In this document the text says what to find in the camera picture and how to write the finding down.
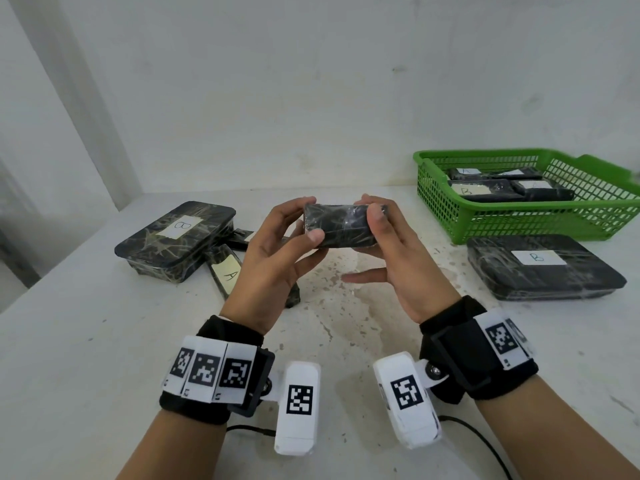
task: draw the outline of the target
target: hand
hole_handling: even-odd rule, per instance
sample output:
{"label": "hand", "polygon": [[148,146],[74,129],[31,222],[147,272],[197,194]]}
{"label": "hand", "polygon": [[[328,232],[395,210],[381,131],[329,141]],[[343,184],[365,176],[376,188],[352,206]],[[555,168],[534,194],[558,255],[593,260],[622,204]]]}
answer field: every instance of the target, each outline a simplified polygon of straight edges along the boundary
{"label": "hand", "polygon": [[304,234],[302,221],[286,243],[282,237],[287,228],[303,212],[305,204],[315,203],[315,197],[300,197],[274,207],[249,242],[240,275],[225,302],[220,316],[266,334],[284,309],[291,287],[315,268],[327,254],[316,248],[324,239],[322,229]]}
{"label": "hand", "polygon": [[[364,194],[356,204],[369,204],[367,222],[378,241],[371,248],[357,251],[384,259],[387,267],[348,273],[342,281],[391,283],[404,311],[419,324],[460,300],[460,293],[409,227],[396,202]],[[387,216],[380,205],[388,206]]]}

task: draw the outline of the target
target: black cable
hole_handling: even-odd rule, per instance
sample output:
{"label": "black cable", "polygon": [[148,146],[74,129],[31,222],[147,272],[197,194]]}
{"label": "black cable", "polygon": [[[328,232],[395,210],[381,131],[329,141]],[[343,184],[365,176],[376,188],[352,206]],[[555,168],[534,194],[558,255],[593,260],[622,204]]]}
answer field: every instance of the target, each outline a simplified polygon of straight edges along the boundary
{"label": "black cable", "polygon": [[482,440],[482,443],[484,443],[487,446],[487,448],[491,450],[491,453],[493,453],[493,456],[495,457],[495,459],[498,460],[498,463],[500,463],[500,466],[502,467],[504,474],[507,475],[507,479],[513,480],[513,477],[511,476],[511,474],[509,473],[509,470],[507,469],[507,465],[504,464],[504,462],[500,458],[500,455],[498,455],[498,452],[495,450],[495,448],[493,448],[493,446],[491,446],[491,443],[487,441],[487,439],[482,435],[482,433],[480,433],[480,431],[478,431],[476,428],[471,426],[468,422],[462,421],[459,418],[454,418],[453,416],[438,416],[438,419],[440,420],[440,422],[453,421],[458,424],[461,424],[466,428],[469,428],[478,438]]}
{"label": "black cable", "polygon": [[265,428],[257,428],[256,426],[249,426],[248,424],[236,424],[234,426],[229,426],[227,431],[233,431],[234,429],[248,429],[249,431],[254,431],[256,433],[261,433],[265,436],[272,436],[275,438],[276,430],[275,429],[265,429]]}

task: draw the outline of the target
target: person's left hand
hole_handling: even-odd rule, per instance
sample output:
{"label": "person's left hand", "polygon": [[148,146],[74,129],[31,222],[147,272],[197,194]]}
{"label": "person's left hand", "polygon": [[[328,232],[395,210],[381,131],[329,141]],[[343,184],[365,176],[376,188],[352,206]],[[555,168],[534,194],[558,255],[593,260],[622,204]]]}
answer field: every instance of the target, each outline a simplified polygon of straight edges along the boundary
{"label": "person's left hand", "polygon": [[328,250],[316,248],[324,239],[322,229],[304,233],[298,221],[291,237],[282,244],[287,228],[303,213],[315,197],[300,197],[274,207],[249,242],[240,275],[220,316],[266,334],[284,309],[289,292],[298,279],[315,268]]}

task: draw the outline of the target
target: basket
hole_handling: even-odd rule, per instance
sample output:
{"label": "basket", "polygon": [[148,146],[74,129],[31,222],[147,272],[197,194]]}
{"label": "basket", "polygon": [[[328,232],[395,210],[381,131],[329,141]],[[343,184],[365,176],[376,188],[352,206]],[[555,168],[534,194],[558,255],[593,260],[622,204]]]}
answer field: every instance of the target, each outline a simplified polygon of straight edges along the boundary
{"label": "basket", "polygon": [[[447,150],[413,154],[418,195],[453,244],[477,235],[565,234],[578,241],[605,241],[640,212],[640,185],[631,172],[592,155],[575,158],[556,150]],[[476,203],[448,185],[443,170],[482,172],[532,166],[575,192],[572,201]]]}

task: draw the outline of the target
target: forearm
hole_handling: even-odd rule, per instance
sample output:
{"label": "forearm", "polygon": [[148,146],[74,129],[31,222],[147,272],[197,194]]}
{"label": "forearm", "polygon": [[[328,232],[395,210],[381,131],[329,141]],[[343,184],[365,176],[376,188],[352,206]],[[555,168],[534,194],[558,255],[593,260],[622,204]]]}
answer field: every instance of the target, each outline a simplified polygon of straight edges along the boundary
{"label": "forearm", "polygon": [[160,411],[116,480],[211,480],[226,431]]}
{"label": "forearm", "polygon": [[640,471],[539,376],[476,404],[524,480],[640,479]]}

